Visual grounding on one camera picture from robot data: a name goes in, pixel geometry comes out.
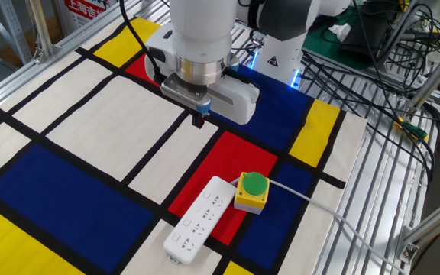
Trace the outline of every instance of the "blue rectangle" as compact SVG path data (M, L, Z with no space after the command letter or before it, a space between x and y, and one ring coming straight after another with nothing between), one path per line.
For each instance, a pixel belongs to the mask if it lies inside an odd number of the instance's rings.
M40 145L0 178L0 199L108 273L152 218Z
M285 163L275 180L305 194L312 181L312 175ZM262 213L256 215L249 225L237 249L238 253L270 270L301 203L302 198L271 185L266 205Z
M249 76L260 87L261 95L252 119L246 125L238 125L218 114L212 114L259 141L284 150L303 119L307 103L313 99L245 66L240 66L238 72Z

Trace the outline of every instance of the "power outlet socket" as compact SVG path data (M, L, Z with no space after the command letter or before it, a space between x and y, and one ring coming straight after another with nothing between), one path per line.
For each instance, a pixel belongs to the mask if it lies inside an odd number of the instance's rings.
M191 264L233 200L235 191L235 186L212 177L164 242L173 263Z

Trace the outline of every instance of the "yellow rectangle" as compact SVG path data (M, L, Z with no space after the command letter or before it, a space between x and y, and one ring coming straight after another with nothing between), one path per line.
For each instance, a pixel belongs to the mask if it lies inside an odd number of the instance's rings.
M238 264L234 262L228 263L227 269L223 273L223 275L253 275L251 272L245 270L240 267Z
M160 25L143 18L132 20L131 25L144 43L160 28ZM125 26L119 35L106 42L94 54L117 67L121 67L141 49L141 45L135 40L128 27Z
M305 126L291 147L290 155L311 167L317 167L341 110L315 100L306 117Z
M83 274L0 215L0 274Z

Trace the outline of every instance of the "red sign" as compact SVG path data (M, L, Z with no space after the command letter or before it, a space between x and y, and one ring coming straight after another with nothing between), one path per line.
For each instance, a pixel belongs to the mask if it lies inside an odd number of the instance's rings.
M64 4L71 12L88 19L93 19L105 11L104 8L91 4L86 0L64 0Z

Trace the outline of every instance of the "red square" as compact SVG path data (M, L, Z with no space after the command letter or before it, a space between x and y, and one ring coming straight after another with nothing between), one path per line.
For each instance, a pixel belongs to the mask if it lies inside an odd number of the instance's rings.
M142 54L135 62L133 62L126 70L126 73L130 73L133 76L138 77L139 79L147 80L150 83L153 83L155 86L159 87L160 85L155 83L152 79L149 78L147 73L145 72L145 54Z
M258 172L268 176L276 160L276 156L225 132L183 187L169 211L183 217L213 176L227 182L237 179L242 172ZM234 209L231 204L213 228L212 237L229 245L245 215L246 212Z

